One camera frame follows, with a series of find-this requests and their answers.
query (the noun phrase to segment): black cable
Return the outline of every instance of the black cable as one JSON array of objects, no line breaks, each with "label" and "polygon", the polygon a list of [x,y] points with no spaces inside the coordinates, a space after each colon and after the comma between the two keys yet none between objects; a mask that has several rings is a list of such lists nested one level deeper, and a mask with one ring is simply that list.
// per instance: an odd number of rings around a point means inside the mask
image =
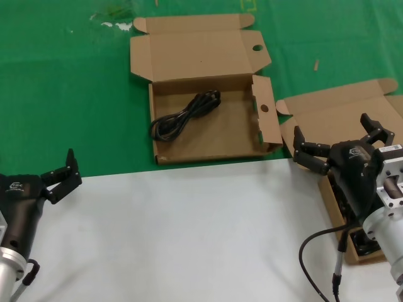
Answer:
[{"label": "black cable", "polygon": [[33,282],[33,280],[35,279],[35,277],[37,276],[39,269],[40,269],[40,265],[36,260],[33,259],[29,259],[28,263],[31,263],[32,269],[31,271],[25,276],[25,278],[23,279],[23,284],[25,286],[29,286],[31,285],[31,283]]},{"label": "black cable", "polygon": [[153,121],[150,126],[151,137],[161,142],[172,142],[182,133],[191,118],[200,118],[217,108],[221,103],[220,97],[220,91],[213,90],[196,94],[184,110]]},{"label": "black cable", "polygon": [[[319,237],[321,235],[325,235],[325,234],[330,234],[330,233],[334,233],[334,232],[339,232],[339,231],[344,231],[346,230],[348,233],[348,230],[350,230],[351,228],[355,227],[355,225],[357,223],[360,222],[360,220],[368,214],[368,212],[371,210],[372,204],[376,198],[376,186],[374,186],[374,190],[373,190],[373,194],[372,194],[372,198],[370,200],[370,202],[367,204],[366,208],[364,209],[364,211],[362,213],[360,213],[355,220],[347,222],[345,225],[341,225],[341,226],[337,226],[336,228],[328,228],[327,230],[323,230],[317,233],[312,234],[311,236],[309,236],[308,238],[306,238],[304,240],[304,242],[302,242],[299,253],[298,253],[298,259],[302,268],[302,271],[304,272],[305,276],[307,277],[309,283],[312,285],[312,287],[316,290],[316,292],[318,293],[318,295],[325,301],[325,302],[330,302],[325,295],[322,293],[322,291],[317,287],[316,283],[314,282],[314,280],[312,280],[312,278],[310,277],[307,269],[305,268],[304,265],[304,260],[302,260],[302,254],[304,252],[304,248],[305,246],[312,240],[315,239],[316,237]],[[337,299],[336,301],[339,302],[339,297],[338,297],[338,292],[337,294],[335,294],[335,298]]]}]

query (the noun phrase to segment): green mat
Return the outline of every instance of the green mat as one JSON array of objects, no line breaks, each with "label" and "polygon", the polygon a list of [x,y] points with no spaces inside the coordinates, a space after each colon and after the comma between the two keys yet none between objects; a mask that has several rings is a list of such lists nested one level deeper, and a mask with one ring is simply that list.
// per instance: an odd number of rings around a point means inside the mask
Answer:
[{"label": "green mat", "polygon": [[102,23],[240,12],[253,13],[263,33],[273,61],[263,75],[276,99],[378,77],[403,83],[400,0],[159,0],[158,8],[154,0],[3,0],[0,173],[48,171],[69,147],[83,176],[161,169],[148,137],[147,81],[129,71],[137,33]]}]

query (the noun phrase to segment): cable connector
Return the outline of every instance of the cable connector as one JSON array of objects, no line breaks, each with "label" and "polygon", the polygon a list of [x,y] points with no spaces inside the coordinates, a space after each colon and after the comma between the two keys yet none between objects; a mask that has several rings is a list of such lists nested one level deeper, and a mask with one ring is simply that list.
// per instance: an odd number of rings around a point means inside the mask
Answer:
[{"label": "cable connector", "polygon": [[341,275],[333,274],[333,279],[332,279],[333,294],[339,294],[340,283],[341,283]]}]

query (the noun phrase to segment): open cardboard box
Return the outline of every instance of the open cardboard box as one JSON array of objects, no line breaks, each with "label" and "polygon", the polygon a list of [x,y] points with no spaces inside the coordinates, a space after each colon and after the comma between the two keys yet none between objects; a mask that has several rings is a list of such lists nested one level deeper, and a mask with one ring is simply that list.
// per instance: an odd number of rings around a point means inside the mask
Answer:
[{"label": "open cardboard box", "polygon": [[132,73],[149,84],[151,120],[180,112],[197,93],[221,91],[221,105],[192,119],[173,142],[154,142],[158,164],[256,157],[282,146],[259,31],[251,14],[136,18],[148,35],[130,41]]},{"label": "open cardboard box", "polygon": [[[299,126],[307,142],[335,143],[357,140],[366,135],[360,123],[362,113],[395,134],[394,144],[403,143],[403,96],[387,96],[397,89],[393,79],[376,79],[326,90],[293,96],[276,103],[279,115],[292,115],[281,126],[281,134],[290,150],[294,152],[294,127]],[[374,146],[383,147],[378,142]],[[322,197],[332,224],[344,224],[329,178],[319,182]],[[360,257],[351,238],[346,252],[349,264],[369,264],[384,261],[381,251]]]}]

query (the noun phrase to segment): white surface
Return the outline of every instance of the white surface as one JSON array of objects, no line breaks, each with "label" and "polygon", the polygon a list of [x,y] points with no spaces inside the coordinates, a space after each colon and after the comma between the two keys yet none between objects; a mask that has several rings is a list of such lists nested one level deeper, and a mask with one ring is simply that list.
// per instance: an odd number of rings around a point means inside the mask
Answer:
[{"label": "white surface", "polygon": [[[20,302],[322,301],[298,263],[330,227],[318,177],[289,160],[85,178],[47,203]],[[306,266],[331,301],[334,235]],[[343,267],[342,302],[396,301],[389,264]]]}]

